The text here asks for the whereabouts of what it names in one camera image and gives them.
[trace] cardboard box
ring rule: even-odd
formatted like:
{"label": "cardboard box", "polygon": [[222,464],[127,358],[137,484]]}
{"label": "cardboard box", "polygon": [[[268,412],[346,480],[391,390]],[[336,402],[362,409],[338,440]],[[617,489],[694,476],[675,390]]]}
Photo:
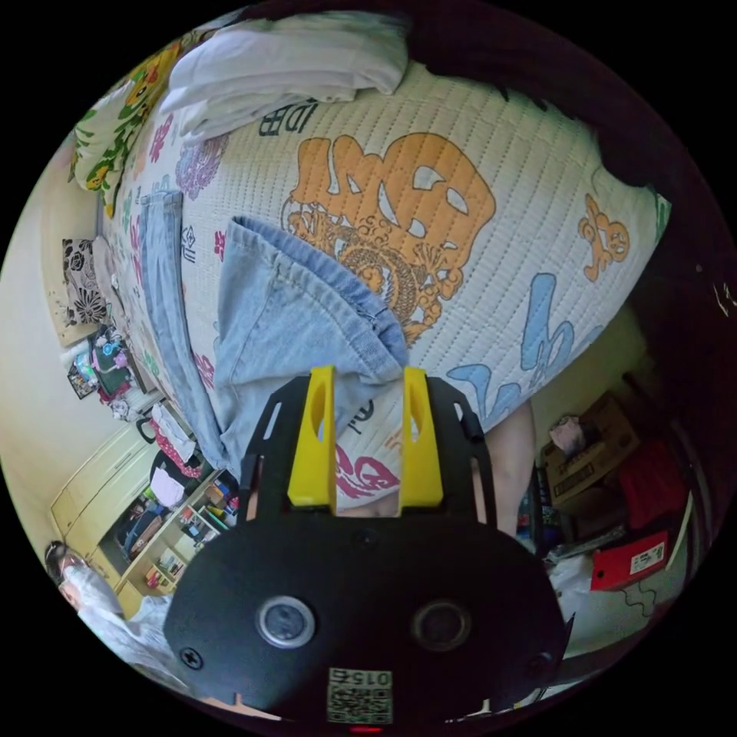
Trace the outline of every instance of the cardboard box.
{"label": "cardboard box", "polygon": [[556,508],[570,500],[616,468],[640,444],[629,420],[612,394],[607,392],[581,415],[598,438],[585,451],[567,460],[554,443],[543,448],[543,465]]}

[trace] quilted mattress cover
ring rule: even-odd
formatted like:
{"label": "quilted mattress cover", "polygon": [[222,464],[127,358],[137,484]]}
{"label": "quilted mattress cover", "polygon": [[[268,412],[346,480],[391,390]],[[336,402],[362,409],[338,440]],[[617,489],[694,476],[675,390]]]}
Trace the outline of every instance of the quilted mattress cover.
{"label": "quilted mattress cover", "polygon": [[[656,192],[606,172],[583,124],[416,63],[392,96],[288,106],[203,144],[185,144],[177,128],[176,113],[152,112],[104,226],[118,322],[174,404],[141,291],[144,194],[184,193],[187,325],[211,401],[225,232],[248,214],[307,240],[380,294],[411,363],[461,389],[485,431],[601,333],[669,216]],[[402,387],[393,385],[341,435],[342,507],[398,488],[401,426]]]}

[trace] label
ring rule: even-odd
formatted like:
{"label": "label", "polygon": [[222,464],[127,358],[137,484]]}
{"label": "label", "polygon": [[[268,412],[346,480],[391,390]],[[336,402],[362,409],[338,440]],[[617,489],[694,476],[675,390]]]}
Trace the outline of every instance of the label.
{"label": "label", "polygon": [[661,560],[663,560],[665,553],[666,544],[665,541],[663,541],[655,547],[651,547],[649,550],[646,550],[644,553],[633,556],[630,560],[630,576],[656,566]]}
{"label": "label", "polygon": [[331,668],[327,707],[328,722],[392,724],[392,672]]}

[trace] picture frame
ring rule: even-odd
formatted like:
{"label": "picture frame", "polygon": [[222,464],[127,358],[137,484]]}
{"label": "picture frame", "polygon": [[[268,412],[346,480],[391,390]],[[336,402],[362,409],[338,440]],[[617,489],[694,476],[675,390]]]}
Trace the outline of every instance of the picture frame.
{"label": "picture frame", "polygon": [[71,368],[67,373],[67,379],[74,389],[74,393],[77,395],[77,399],[84,399],[90,394],[94,394],[94,386],[90,386],[85,380],[82,374],[79,372],[77,366],[72,363]]}

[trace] red box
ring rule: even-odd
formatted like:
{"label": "red box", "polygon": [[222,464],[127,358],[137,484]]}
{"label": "red box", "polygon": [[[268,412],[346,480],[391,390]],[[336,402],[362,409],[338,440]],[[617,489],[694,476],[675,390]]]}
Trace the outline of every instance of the red box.
{"label": "red box", "polygon": [[668,562],[668,533],[659,532],[627,545],[593,554],[592,591],[622,589],[650,576]]}

